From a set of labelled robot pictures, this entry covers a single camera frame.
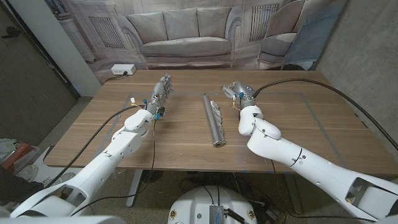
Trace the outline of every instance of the sofa cushion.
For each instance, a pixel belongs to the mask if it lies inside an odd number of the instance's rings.
[[[298,32],[304,21],[306,21],[309,17],[314,15],[314,13],[322,10],[328,4],[336,0],[307,0],[305,1],[303,8],[300,13],[300,17],[297,20],[296,26],[293,29],[293,32]]]
[[[231,42],[219,37],[193,37],[164,40],[139,47],[145,56],[199,57],[231,53]]]
[[[127,18],[136,28],[144,44],[167,40],[166,26],[162,12],[150,12],[128,15]]]
[[[162,56],[146,56],[148,63],[189,63],[189,62],[227,62],[230,54],[201,56],[201,57],[162,57]]]
[[[197,9],[181,9],[163,12],[169,40],[199,37]]]
[[[304,0],[293,1],[269,17],[267,37],[292,32],[303,8]]]
[[[261,42],[261,52],[276,56],[284,56],[295,36],[296,33],[288,33],[266,37]]]
[[[211,7],[198,9],[200,37],[225,37],[225,24],[231,7]]]
[[[275,56],[275,55],[270,55],[264,52],[261,52],[260,54],[260,60],[270,62],[270,63],[282,63],[284,61],[283,56]]]

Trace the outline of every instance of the white plastic casing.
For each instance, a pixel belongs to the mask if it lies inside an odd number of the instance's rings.
[[[123,75],[127,72],[128,75],[133,75],[137,68],[134,64],[115,64],[111,68],[113,75]]]

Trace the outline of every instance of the wall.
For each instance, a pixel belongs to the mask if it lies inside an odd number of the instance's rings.
[[[349,1],[315,68],[359,103],[395,141],[398,141],[397,40],[398,1]],[[398,161],[397,151],[387,139],[364,115],[357,114]]]
[[[94,96],[101,88],[44,1],[10,0],[18,14],[51,55],[81,96]]]

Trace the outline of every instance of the white robotic arm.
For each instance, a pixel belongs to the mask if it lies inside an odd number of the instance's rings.
[[[354,217],[378,221],[397,215],[398,185],[344,169],[282,138],[277,127],[262,119],[252,97],[254,91],[244,83],[234,82],[223,89],[228,97],[235,94],[240,99],[239,133],[250,136],[248,148],[252,152],[289,166]]]
[[[92,202],[99,194],[105,181],[116,166],[127,156],[136,152],[142,139],[147,136],[148,126],[163,115],[164,105],[171,89],[170,75],[166,74],[154,88],[144,110],[130,116],[124,126],[112,136],[111,143],[74,178],[37,192],[18,206],[10,215],[44,215],[46,217],[67,217],[81,215],[80,208]],[[68,194],[66,199],[55,195]]]

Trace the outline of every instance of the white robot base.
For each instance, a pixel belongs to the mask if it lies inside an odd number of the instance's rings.
[[[197,187],[182,195],[172,205],[168,220],[168,224],[238,224],[243,222],[257,223],[251,204],[242,195],[214,185]]]

